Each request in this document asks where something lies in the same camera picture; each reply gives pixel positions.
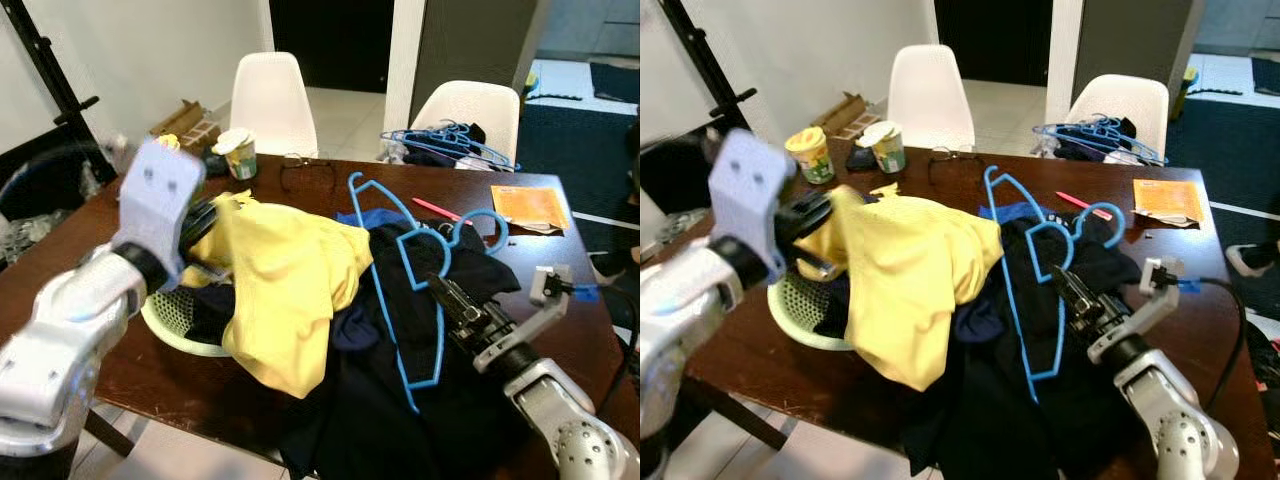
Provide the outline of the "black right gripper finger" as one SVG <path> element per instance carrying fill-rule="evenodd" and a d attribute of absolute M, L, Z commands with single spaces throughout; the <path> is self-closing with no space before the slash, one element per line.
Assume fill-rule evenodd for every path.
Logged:
<path fill-rule="evenodd" d="M 468 296 L 454 282 L 443 276 L 429 275 L 428 289 L 443 308 L 449 321 L 468 320 Z"/>
<path fill-rule="evenodd" d="M 1056 268 L 1051 273 L 1051 282 L 1061 297 L 1064 308 L 1070 315 L 1089 312 L 1089 289 L 1075 274 L 1066 269 Z"/>
<path fill-rule="evenodd" d="M 479 308 L 462 287 L 444 276 L 436 278 L 436 302 L 443 308 Z"/>
<path fill-rule="evenodd" d="M 1074 273 L 1068 269 L 1059 269 L 1059 294 L 1065 303 L 1093 303 L 1096 294 Z"/>

